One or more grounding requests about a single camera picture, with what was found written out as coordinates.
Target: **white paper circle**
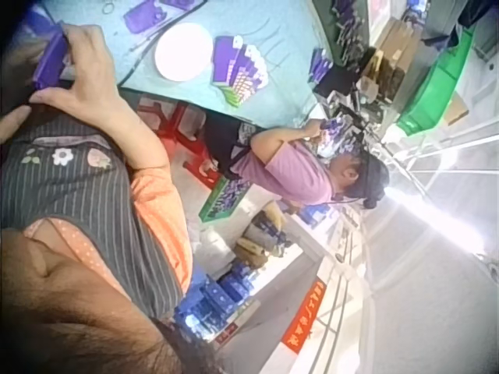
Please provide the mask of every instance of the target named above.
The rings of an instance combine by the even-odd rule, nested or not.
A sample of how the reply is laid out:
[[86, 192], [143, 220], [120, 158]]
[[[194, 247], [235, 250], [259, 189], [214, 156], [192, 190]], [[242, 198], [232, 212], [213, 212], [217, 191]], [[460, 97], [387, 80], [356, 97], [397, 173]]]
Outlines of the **white paper circle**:
[[213, 39], [200, 25], [180, 23], [157, 42], [154, 60], [166, 79], [185, 82], [201, 74], [211, 63]]

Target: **hand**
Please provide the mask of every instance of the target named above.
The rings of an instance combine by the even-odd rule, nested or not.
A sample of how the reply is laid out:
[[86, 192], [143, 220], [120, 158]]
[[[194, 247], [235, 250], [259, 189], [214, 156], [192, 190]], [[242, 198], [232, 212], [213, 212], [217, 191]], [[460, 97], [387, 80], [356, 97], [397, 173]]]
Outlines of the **hand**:
[[309, 119], [305, 125], [306, 137], [317, 138], [318, 136], [320, 136], [320, 133], [322, 131], [320, 129], [320, 125], [322, 124], [322, 122], [322, 119]]
[[5, 117], [0, 119], [0, 144], [5, 143], [10, 139], [14, 132], [26, 121], [28, 115], [31, 113], [31, 107], [23, 105], [8, 113]]
[[99, 26], [70, 26], [63, 29], [68, 38], [76, 78], [69, 90], [50, 87], [34, 93], [30, 103], [46, 104], [105, 130], [116, 117], [129, 111], [119, 96], [115, 66]]

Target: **person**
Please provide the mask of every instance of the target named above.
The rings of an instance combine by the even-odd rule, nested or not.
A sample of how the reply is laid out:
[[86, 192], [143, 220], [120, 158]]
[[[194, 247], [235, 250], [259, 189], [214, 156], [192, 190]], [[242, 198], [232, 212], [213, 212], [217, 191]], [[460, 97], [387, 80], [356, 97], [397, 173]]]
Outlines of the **person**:
[[363, 199], [373, 209], [389, 183], [388, 169], [367, 150], [343, 153], [324, 166], [301, 142], [321, 137], [321, 120], [301, 129], [261, 129], [208, 112], [203, 136], [216, 167], [227, 178], [242, 178], [298, 206]]
[[165, 149], [120, 97], [101, 29], [64, 30], [74, 84], [0, 123], [2, 372], [218, 373], [160, 322], [193, 265]]

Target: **green box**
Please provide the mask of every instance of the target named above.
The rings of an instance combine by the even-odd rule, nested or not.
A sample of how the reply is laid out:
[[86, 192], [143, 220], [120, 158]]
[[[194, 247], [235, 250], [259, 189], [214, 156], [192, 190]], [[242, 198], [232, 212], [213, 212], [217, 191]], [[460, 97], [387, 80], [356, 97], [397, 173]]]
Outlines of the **green box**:
[[251, 185], [251, 182], [244, 182], [241, 179], [231, 181], [221, 177], [201, 208], [199, 214], [201, 221], [206, 223], [230, 217]]

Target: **pink shirt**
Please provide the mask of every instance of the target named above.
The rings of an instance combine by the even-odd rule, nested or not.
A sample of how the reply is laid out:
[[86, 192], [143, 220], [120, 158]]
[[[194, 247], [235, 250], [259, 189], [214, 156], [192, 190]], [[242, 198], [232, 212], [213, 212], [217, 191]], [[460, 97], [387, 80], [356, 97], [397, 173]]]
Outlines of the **pink shirt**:
[[249, 152], [232, 171], [284, 199], [305, 205], [329, 203], [334, 195], [325, 167], [299, 142], [283, 143], [267, 166]]

